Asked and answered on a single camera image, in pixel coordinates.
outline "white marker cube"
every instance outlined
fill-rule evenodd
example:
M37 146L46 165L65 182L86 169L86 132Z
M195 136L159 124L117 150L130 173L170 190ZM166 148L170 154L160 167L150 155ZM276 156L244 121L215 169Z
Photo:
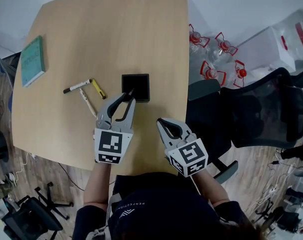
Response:
M166 151L169 162L185 177L206 168L208 153L200 138L176 149Z
M95 159L97 162L120 164L133 134L95 128Z

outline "white pen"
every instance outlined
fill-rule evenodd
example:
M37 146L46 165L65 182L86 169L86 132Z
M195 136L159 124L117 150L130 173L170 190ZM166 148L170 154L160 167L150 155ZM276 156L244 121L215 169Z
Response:
M79 84L76 84L76 85L74 85L74 86L72 86L72 87L69 87L69 88L63 90L62 92L63 92L64 94L69 93L70 91L75 90L75 89L77 89L77 88L79 88L79 87L82 87L82 86L85 86L85 85L89 85L91 82L92 82L92 80L91 80L91 79L88 79L88 80L85 81L85 82L81 82L81 83L79 83Z
M87 103L87 106L89 107L90 112L92 113L92 115L97 118L97 113L95 112L94 108L92 107L92 105L90 104L90 101L88 100L86 94L84 93L82 88L79 88L79 92L81 97L83 98L83 100Z

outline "black box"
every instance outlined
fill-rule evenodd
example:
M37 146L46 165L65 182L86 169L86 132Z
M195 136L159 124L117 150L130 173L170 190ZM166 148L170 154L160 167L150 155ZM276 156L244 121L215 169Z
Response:
M123 74L121 75L121 92L129 94L138 103L150 101L150 75L149 74ZM128 102L131 97L127 96L124 100Z

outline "yellow marker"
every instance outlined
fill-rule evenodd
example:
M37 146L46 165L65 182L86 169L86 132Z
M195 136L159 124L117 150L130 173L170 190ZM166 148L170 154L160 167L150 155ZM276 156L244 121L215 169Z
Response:
M97 92L99 93L100 97L104 100L106 99L106 95L103 92L103 90L100 88L100 86L97 84L97 82L95 81L95 79L91 79L91 83L93 84L93 86L95 87L95 89L97 90Z

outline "red label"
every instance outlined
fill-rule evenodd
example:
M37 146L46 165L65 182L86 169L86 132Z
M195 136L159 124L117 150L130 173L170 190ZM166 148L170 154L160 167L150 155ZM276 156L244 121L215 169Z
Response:
M300 41L302 43L303 46L303 28L302 28L302 24L299 22L295 25L297 33L299 35Z

